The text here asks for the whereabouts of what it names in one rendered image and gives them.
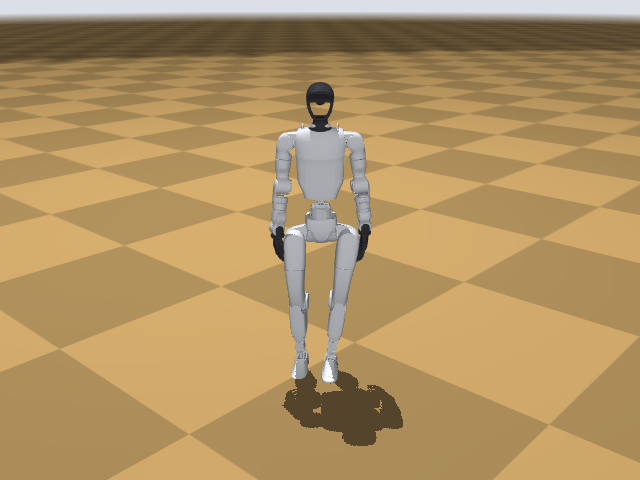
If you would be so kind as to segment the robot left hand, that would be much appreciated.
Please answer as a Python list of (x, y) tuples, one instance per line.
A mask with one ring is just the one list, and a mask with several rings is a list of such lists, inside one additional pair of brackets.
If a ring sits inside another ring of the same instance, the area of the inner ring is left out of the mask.
[(370, 226), (368, 224), (364, 224), (361, 227), (361, 231), (358, 229), (358, 232), (361, 236), (360, 236), (359, 251), (358, 251), (356, 262), (360, 261), (364, 257), (364, 253), (368, 245), (368, 235), (371, 234)]

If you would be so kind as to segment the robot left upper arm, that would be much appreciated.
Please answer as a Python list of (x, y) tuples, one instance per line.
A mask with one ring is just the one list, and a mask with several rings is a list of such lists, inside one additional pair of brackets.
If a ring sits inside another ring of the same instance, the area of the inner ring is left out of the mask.
[(361, 194), (368, 192), (366, 172), (366, 154), (362, 136), (357, 132), (343, 131), (346, 148), (352, 151), (350, 156), (353, 180), (350, 180), (350, 187), (353, 193)]

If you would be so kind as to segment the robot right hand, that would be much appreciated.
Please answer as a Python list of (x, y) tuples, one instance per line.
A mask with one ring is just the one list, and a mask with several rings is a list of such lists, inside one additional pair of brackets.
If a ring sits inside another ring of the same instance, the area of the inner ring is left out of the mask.
[(275, 253), (277, 254), (277, 256), (284, 261), (284, 247), (283, 247), (283, 240), (282, 238), (284, 237), (284, 230), (282, 226), (278, 226), (276, 228), (276, 236), (271, 233), (271, 238), (273, 239), (273, 246), (275, 249)]

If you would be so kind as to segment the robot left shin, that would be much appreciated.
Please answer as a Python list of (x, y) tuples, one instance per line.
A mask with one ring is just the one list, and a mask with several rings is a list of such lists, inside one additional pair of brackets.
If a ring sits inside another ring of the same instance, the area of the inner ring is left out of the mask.
[(328, 350), (327, 350), (326, 358), (328, 360), (329, 355), (332, 354), (333, 363), (335, 359), (337, 344), (343, 331), (345, 314), (346, 314), (346, 306), (347, 306), (347, 303), (345, 307), (343, 307), (343, 304), (336, 303), (334, 308), (330, 308), (330, 312), (329, 312)]

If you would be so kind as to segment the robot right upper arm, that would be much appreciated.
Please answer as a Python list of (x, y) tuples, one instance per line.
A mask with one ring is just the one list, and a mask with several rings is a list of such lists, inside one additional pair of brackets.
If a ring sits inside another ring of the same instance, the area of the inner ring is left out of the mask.
[(289, 153), (295, 147), (297, 131), (286, 132), (279, 136), (276, 145), (275, 170), (277, 175), (276, 194), (290, 194), (292, 180), (288, 179), (292, 154)]

